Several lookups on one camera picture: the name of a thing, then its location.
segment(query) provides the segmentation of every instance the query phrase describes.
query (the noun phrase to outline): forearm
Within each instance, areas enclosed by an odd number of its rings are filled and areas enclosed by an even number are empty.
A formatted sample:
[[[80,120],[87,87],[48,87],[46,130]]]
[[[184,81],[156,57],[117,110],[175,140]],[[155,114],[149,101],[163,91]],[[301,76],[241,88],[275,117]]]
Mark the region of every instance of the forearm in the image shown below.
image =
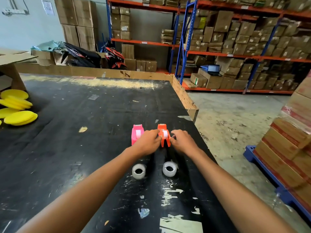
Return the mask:
[[[81,232],[128,168],[139,158],[133,147],[97,169],[59,196],[19,231],[23,233]]]
[[[260,198],[239,183],[202,150],[189,155],[241,233],[294,233]]]

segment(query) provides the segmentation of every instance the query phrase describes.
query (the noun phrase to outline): clear tape roll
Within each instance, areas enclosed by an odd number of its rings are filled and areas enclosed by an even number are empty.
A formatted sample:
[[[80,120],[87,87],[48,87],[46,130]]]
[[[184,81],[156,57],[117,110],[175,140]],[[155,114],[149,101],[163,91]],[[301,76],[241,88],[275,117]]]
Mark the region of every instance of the clear tape roll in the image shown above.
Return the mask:
[[[140,130],[136,130],[136,139],[139,139],[141,136]]]
[[[162,131],[163,131],[164,139],[167,139],[168,137],[167,131],[166,130],[162,130]]]
[[[173,170],[169,171],[167,170],[167,167],[171,167],[173,168]],[[163,164],[163,173],[165,176],[169,176],[169,177],[175,176],[176,171],[177,171],[177,165],[174,162],[169,161]]]
[[[136,173],[137,169],[141,169],[142,173]],[[132,168],[132,175],[135,179],[140,180],[143,179],[145,177],[146,174],[146,167],[143,164],[136,164],[133,166]]]

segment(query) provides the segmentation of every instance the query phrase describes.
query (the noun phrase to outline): table surface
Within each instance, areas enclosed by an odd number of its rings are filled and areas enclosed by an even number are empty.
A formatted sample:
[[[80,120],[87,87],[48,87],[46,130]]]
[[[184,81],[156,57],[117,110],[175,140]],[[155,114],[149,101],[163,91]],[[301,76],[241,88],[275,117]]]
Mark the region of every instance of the table surface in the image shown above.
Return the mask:
[[[5,227],[5,233],[15,232],[118,156],[131,145],[133,124],[145,130],[159,123],[169,131],[186,130],[215,161],[168,81],[22,78],[38,119],[21,127],[0,127],[1,232]],[[87,130],[79,133],[81,127]],[[170,160],[179,167],[174,177],[162,173]],[[145,178],[135,180],[130,168],[82,232],[237,232],[188,157],[165,144],[136,163],[146,165]],[[142,208],[150,211],[144,218]]]

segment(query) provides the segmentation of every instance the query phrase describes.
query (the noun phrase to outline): blue pallet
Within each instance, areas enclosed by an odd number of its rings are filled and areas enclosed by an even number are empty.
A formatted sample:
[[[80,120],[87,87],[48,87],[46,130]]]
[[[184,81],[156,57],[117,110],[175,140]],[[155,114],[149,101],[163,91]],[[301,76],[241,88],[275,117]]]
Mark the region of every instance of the blue pallet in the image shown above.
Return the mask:
[[[247,145],[244,152],[244,157],[251,163],[257,163],[259,164],[262,169],[265,171],[265,173],[270,176],[274,182],[278,185],[275,192],[280,195],[280,199],[285,203],[286,205],[292,205],[294,204],[299,208],[299,210],[304,214],[309,221],[311,221],[311,213],[309,213],[302,205],[301,203],[286,189],[286,187],[273,175],[272,172],[270,172],[269,169],[266,168],[266,166],[259,160],[259,158],[253,153],[253,150],[255,149],[255,145]]]

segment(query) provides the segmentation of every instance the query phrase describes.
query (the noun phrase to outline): hand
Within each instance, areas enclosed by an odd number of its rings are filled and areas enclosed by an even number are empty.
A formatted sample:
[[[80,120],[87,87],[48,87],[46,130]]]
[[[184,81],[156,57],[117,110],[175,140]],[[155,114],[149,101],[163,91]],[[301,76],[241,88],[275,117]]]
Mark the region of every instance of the hand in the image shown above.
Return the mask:
[[[200,150],[187,131],[173,130],[171,133],[174,135],[169,139],[169,141],[177,151],[185,153],[190,157],[193,153]]]
[[[161,144],[162,136],[157,137],[159,132],[158,129],[146,130],[132,147],[141,156],[152,154]]]

